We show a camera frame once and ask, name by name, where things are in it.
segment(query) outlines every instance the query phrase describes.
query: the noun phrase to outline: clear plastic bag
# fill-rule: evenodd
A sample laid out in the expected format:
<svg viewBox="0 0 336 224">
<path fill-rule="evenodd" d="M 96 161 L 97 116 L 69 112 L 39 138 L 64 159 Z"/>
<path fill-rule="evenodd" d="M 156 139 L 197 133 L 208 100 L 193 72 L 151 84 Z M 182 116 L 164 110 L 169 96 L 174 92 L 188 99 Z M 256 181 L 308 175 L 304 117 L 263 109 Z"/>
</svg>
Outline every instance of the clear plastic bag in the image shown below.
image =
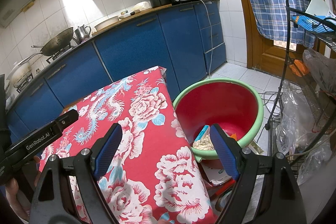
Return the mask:
<svg viewBox="0 0 336 224">
<path fill-rule="evenodd" d="M 288 81 L 283 81 L 283 118 L 276 128 L 277 148 L 286 155 L 293 154 L 295 147 L 307 147 L 314 138 L 314 118 L 305 96 L 293 90 Z"/>
<path fill-rule="evenodd" d="M 323 142 L 326 138 L 326 135 L 322 136 L 318 144 Z M 330 159 L 331 154 L 329 140 L 326 140 L 319 147 L 311 151 L 307 158 L 305 158 L 304 163 L 300 166 L 297 184 L 300 185 L 312 177 L 313 174 L 320 169 L 323 161 L 328 161 Z"/>
<path fill-rule="evenodd" d="M 336 96 L 336 60 L 309 48 L 302 54 L 305 65 L 323 91 Z"/>
</svg>

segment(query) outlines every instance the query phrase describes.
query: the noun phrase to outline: frying pan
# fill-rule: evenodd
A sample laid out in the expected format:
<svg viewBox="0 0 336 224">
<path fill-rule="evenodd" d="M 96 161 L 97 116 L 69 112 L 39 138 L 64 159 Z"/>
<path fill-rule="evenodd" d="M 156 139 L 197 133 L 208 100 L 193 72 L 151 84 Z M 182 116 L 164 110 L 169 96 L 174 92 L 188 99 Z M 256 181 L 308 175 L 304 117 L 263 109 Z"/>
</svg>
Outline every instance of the frying pan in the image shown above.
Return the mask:
<svg viewBox="0 0 336 224">
<path fill-rule="evenodd" d="M 40 48 L 41 51 L 28 56 L 24 60 L 22 60 L 18 65 L 22 65 L 23 63 L 28 62 L 32 59 L 35 55 L 43 54 L 44 56 L 52 56 L 56 52 L 60 51 L 64 47 L 66 47 L 69 42 L 71 41 L 74 35 L 73 27 L 64 30 L 63 32 L 56 35 L 53 39 L 51 39 L 46 45 L 44 46 L 31 46 L 32 48 Z"/>
</svg>

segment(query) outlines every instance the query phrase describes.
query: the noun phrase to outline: table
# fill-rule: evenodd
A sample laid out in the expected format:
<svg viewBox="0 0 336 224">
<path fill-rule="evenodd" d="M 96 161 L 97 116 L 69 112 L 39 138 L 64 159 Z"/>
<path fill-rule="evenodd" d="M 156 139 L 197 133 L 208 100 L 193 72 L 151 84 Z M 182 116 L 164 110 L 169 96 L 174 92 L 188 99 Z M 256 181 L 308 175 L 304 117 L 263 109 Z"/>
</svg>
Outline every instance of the table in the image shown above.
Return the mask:
<svg viewBox="0 0 336 224">
<path fill-rule="evenodd" d="M 120 223 L 214 223 L 209 197 L 190 146 L 176 118 L 164 80 L 153 67 L 88 95 L 70 109 L 77 122 L 42 154 L 40 170 L 52 154 L 60 158 L 90 148 L 119 123 L 123 138 L 100 189 Z M 70 177 L 83 221 L 90 222 L 75 177 Z"/>
</svg>

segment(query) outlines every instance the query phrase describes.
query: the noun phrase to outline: blue cabinet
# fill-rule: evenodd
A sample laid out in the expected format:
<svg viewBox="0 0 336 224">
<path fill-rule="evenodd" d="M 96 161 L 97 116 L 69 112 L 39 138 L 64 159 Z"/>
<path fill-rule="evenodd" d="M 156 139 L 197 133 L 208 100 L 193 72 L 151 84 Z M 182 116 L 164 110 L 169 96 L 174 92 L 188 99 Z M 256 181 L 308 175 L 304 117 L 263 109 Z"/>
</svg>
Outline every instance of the blue cabinet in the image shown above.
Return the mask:
<svg viewBox="0 0 336 224">
<path fill-rule="evenodd" d="M 192 4 L 159 13 L 180 90 L 206 76 L 203 47 Z"/>
<path fill-rule="evenodd" d="M 204 52 L 207 52 L 224 42 L 222 25 L 218 23 L 216 25 L 211 26 L 211 28 L 206 27 L 200 30 Z"/>
<path fill-rule="evenodd" d="M 209 13 L 209 19 L 210 19 L 211 25 L 216 25 L 220 23 L 221 18 L 219 16 L 217 2 L 214 0 L 207 0 L 204 3 Z M 203 3 L 197 2 L 194 4 L 194 6 L 195 6 L 195 13 L 196 13 L 199 29 L 201 30 L 206 27 L 210 27 L 207 10 L 204 7 Z"/>
<path fill-rule="evenodd" d="M 171 100 L 179 94 L 157 15 L 143 16 L 115 27 L 98 37 L 95 44 L 114 81 L 154 66 L 162 66 L 167 69 L 167 88 Z"/>
<path fill-rule="evenodd" d="M 34 82 L 24 92 L 14 110 L 29 131 L 55 119 L 63 110 L 44 79 Z"/>
<path fill-rule="evenodd" d="M 211 63 L 211 71 L 212 73 L 215 69 L 219 66 L 223 65 L 226 62 L 226 48 L 225 43 L 218 45 L 217 47 L 213 48 L 212 50 L 212 62 L 211 62 L 211 51 L 204 54 L 205 57 L 205 64 L 207 66 L 207 72 L 210 68 Z"/>
<path fill-rule="evenodd" d="M 44 78 L 63 107 L 112 83 L 92 43 L 60 61 Z"/>
<path fill-rule="evenodd" d="M 6 117 L 8 128 L 11 132 L 10 138 L 12 140 L 12 143 L 15 143 L 17 140 L 30 132 L 28 127 L 22 122 L 14 109 L 10 110 L 7 113 Z"/>
</svg>

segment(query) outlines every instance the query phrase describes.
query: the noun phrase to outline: large plastic tub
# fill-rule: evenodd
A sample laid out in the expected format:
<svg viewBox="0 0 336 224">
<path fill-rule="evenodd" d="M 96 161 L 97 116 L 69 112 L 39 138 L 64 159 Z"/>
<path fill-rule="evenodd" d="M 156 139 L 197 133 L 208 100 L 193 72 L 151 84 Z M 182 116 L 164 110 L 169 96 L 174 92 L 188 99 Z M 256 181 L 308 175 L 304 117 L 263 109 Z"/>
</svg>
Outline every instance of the large plastic tub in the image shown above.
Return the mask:
<svg viewBox="0 0 336 224">
<path fill-rule="evenodd" d="M 218 123 L 230 136 L 236 134 L 238 144 L 245 147 L 257 135 L 263 122 L 263 102 L 257 91 L 229 78 L 195 83 L 183 90 L 173 105 L 190 145 L 204 125 Z M 192 148 L 192 151 L 197 162 L 218 159 L 214 150 Z"/>
</svg>

